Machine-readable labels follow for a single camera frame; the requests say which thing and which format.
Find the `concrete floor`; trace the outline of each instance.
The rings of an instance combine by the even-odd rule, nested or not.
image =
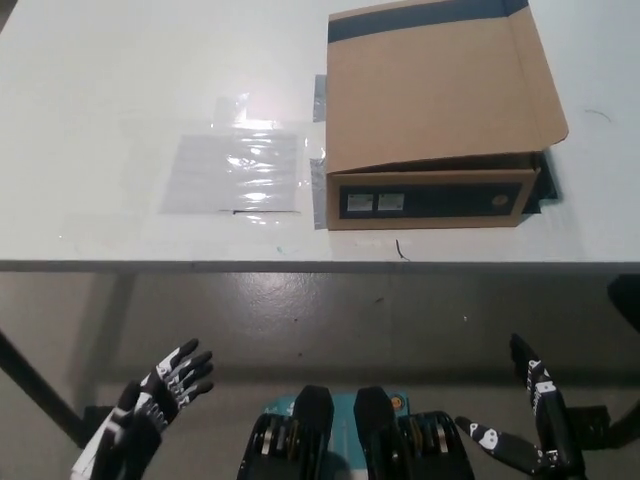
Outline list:
[[[262,406],[306,382],[405,389],[534,439],[508,338],[535,346],[571,405],[622,415],[640,397],[640,335],[607,277],[543,275],[1,274],[0,327],[78,411],[109,404],[165,353],[199,337],[214,392],[167,432],[148,477],[235,478]],[[64,479],[78,452],[0,375],[0,478]],[[479,480],[518,479],[467,444]],[[587,454],[590,478],[635,478],[640,444]]]

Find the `box lid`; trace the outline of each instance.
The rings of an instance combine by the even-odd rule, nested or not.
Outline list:
[[[410,0],[329,19],[327,171],[540,151],[567,122],[527,0]]]

